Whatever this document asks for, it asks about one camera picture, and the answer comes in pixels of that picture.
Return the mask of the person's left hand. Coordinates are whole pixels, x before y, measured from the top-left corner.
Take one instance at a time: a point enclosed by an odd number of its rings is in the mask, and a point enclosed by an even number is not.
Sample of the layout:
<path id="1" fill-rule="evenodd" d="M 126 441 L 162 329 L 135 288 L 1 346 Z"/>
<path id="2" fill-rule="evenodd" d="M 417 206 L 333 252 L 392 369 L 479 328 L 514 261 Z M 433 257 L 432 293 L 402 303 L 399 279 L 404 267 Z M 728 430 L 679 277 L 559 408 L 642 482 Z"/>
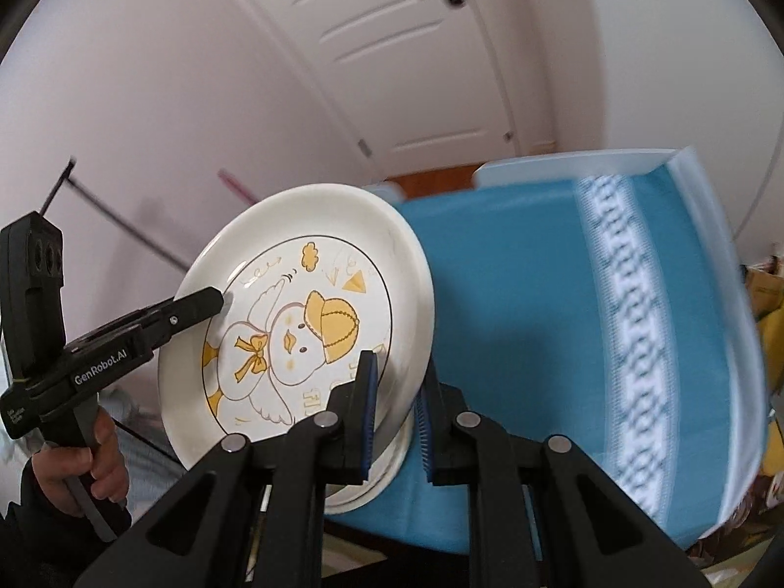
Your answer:
<path id="1" fill-rule="evenodd" d="M 109 499 L 122 504 L 129 491 L 129 472 L 118 447 L 113 419 L 98 408 L 95 426 L 97 446 L 44 447 L 32 457 L 32 470 L 45 498 L 62 513 L 80 516 L 82 510 L 67 487 L 67 479 L 87 475 L 90 494 L 96 499 Z"/>

